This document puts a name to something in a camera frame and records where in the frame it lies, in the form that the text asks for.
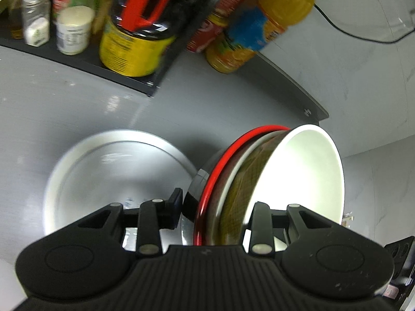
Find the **red rimmed bowl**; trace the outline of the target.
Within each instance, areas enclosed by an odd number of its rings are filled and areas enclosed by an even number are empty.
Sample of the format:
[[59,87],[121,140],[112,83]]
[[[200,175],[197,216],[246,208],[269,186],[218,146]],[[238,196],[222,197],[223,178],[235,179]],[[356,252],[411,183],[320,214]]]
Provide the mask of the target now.
[[228,148],[216,153],[199,169],[184,195],[181,237],[185,245],[193,244],[198,232],[201,245],[213,243],[219,231],[219,217],[231,184],[242,163],[253,150],[273,138],[279,125],[260,126],[243,134]]

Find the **white plate with blue logo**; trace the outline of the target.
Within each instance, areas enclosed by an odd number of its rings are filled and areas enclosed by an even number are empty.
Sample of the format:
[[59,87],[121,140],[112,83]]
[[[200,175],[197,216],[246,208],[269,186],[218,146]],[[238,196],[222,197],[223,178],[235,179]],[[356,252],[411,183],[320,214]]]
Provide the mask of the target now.
[[153,134],[115,130],[93,135],[54,167],[44,193],[44,233],[114,202],[135,209],[151,199],[169,199],[177,187],[187,191],[196,174],[180,150]]

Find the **white bowl with green pattern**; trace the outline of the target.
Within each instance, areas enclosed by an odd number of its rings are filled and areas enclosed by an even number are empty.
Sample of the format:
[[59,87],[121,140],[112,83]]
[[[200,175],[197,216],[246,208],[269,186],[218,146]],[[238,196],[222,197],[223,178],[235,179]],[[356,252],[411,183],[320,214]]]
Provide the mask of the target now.
[[341,223],[344,201],[343,166],[330,135],[311,124],[277,131],[254,148],[235,174],[215,239],[220,245],[237,244],[257,202],[274,210],[299,204]]

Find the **white label seasoning jar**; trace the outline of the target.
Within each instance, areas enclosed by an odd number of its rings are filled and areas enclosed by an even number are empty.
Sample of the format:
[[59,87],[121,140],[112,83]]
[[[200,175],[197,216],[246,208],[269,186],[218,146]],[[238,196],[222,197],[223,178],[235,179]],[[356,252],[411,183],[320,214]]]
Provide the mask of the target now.
[[57,48],[65,55],[77,55],[89,45],[95,12],[87,6],[68,7],[56,19]]

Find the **black metal spice rack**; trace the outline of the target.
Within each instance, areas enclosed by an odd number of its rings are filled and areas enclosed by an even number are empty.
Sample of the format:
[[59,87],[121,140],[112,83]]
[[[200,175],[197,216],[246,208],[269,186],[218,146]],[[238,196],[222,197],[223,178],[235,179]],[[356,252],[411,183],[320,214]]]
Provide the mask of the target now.
[[185,52],[186,45],[191,36],[198,29],[202,21],[213,11],[213,8],[218,1],[219,0],[195,0],[193,3],[187,1],[184,2],[184,22],[178,29],[177,38],[167,48],[156,71],[148,76],[122,76],[105,67],[99,59],[99,42],[102,37],[101,32],[92,37],[92,40],[85,51],[74,56],[59,53],[56,45],[56,29],[54,26],[51,27],[51,38],[45,45],[38,48],[28,46],[22,39],[14,39],[11,36],[11,25],[9,23],[7,11],[1,12],[1,45],[88,72],[89,74],[102,77],[132,90],[139,91],[147,96],[153,96],[177,57]]

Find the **red drink can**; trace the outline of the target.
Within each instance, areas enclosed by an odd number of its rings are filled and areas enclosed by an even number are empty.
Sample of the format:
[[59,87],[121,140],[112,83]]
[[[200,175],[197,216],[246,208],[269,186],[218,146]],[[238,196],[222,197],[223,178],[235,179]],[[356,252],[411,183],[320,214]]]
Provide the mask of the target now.
[[187,51],[192,53],[203,52],[229,25],[230,15],[244,1],[245,0],[219,0],[211,14],[204,19],[189,43],[187,43]]

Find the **orange juice bottle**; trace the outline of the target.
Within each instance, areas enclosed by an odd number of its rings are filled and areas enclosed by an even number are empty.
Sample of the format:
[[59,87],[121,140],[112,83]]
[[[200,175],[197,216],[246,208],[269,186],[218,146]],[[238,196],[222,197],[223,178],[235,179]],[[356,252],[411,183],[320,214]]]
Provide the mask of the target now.
[[243,11],[205,50],[211,67],[236,71],[290,26],[302,22],[315,0],[258,0]]

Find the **small white seasoning shaker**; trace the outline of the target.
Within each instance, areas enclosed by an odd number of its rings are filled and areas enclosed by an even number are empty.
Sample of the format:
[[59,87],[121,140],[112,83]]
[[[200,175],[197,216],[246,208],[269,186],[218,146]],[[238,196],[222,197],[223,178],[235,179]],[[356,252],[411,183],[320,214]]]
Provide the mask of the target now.
[[39,47],[49,40],[50,6],[49,0],[23,0],[23,35],[27,45]]

